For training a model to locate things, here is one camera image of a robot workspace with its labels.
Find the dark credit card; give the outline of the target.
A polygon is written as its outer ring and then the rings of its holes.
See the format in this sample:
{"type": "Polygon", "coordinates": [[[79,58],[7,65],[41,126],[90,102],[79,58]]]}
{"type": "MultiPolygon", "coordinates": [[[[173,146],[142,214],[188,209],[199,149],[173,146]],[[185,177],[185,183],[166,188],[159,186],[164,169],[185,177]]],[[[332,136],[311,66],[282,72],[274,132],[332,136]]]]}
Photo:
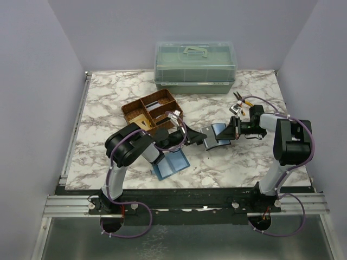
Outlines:
{"type": "Polygon", "coordinates": [[[156,122],[156,125],[159,126],[159,125],[161,125],[161,124],[163,124],[165,122],[168,122],[168,121],[170,121],[170,118],[167,116],[167,117],[159,120],[158,122],[156,122]]]}

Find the brown wicker divided tray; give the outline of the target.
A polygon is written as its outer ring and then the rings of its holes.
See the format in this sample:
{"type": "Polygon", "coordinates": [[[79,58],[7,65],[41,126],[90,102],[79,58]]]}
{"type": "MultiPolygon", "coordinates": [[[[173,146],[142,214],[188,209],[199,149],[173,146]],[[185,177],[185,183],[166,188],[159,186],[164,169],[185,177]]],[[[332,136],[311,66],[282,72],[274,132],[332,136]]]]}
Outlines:
{"type": "Polygon", "coordinates": [[[180,111],[180,118],[182,118],[183,110],[167,89],[162,89],[145,97],[141,97],[121,107],[121,111],[128,124],[130,124],[129,121],[136,116],[144,114],[151,122],[152,128],[147,132],[152,135],[155,134],[159,128],[171,129],[174,127],[170,121],[159,126],[156,125],[156,122],[167,117],[166,111],[174,112],[175,110],[180,111]],[[155,101],[158,101],[161,106],[152,111],[147,111],[145,106],[155,101]]]}

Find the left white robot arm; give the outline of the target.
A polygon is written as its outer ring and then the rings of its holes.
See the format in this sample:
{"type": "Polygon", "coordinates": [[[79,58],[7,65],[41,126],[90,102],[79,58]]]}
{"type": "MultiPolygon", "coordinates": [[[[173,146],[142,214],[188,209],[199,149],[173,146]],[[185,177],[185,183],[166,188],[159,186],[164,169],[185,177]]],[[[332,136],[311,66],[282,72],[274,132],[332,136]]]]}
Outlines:
{"type": "Polygon", "coordinates": [[[139,157],[149,162],[159,180],[170,177],[190,166],[181,147],[201,145],[206,134],[195,131],[187,125],[169,133],[159,128],[151,136],[135,123],[112,134],[105,142],[106,155],[110,159],[104,186],[99,195],[101,207],[109,214],[120,209],[118,199],[123,193],[127,168],[139,157]]]}

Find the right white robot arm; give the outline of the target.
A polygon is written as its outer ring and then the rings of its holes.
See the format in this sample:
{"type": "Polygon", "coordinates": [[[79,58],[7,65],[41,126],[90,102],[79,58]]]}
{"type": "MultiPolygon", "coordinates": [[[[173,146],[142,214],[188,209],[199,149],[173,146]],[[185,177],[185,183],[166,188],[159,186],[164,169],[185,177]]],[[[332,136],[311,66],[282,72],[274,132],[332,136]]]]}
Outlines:
{"type": "Polygon", "coordinates": [[[309,120],[296,120],[278,113],[265,113],[262,105],[249,109],[249,121],[243,122],[234,115],[229,124],[219,134],[217,140],[237,140],[241,135],[274,133],[274,161],[267,174],[256,184],[256,195],[249,199],[250,208],[262,212],[268,208],[268,197],[278,195],[290,173],[307,164],[314,154],[312,125],[309,120]]]}

